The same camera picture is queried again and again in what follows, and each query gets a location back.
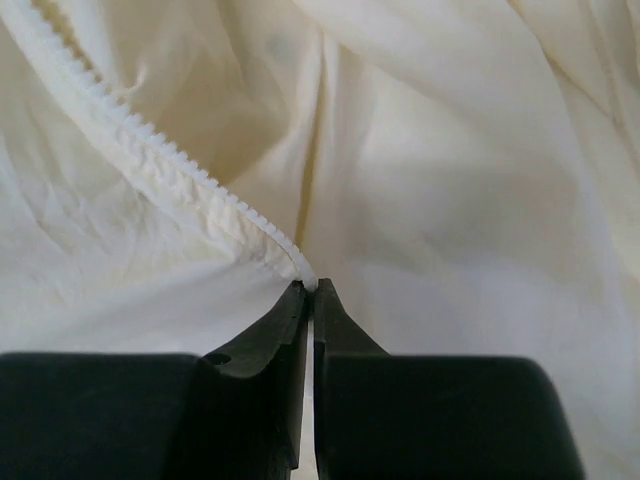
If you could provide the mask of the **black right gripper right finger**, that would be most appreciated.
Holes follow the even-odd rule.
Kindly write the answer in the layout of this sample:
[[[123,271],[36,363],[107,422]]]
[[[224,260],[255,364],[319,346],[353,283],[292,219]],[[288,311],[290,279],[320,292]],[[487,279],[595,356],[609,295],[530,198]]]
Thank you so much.
[[[581,479],[556,389],[534,361],[382,349],[328,279],[313,301],[322,479]]]

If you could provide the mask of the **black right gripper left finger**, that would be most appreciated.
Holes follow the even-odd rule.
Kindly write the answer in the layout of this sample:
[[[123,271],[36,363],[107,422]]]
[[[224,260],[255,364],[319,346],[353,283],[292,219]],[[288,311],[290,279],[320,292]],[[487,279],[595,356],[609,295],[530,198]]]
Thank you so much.
[[[204,356],[9,353],[5,479],[287,479],[298,467],[308,294]]]

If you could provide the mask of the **cream yellow jacket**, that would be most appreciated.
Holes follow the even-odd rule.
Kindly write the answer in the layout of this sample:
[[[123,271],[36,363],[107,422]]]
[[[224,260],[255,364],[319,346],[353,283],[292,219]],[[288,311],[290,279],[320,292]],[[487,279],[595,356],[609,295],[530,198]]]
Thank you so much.
[[[638,3],[2,3],[3,350],[202,354],[321,277],[637,478]]]

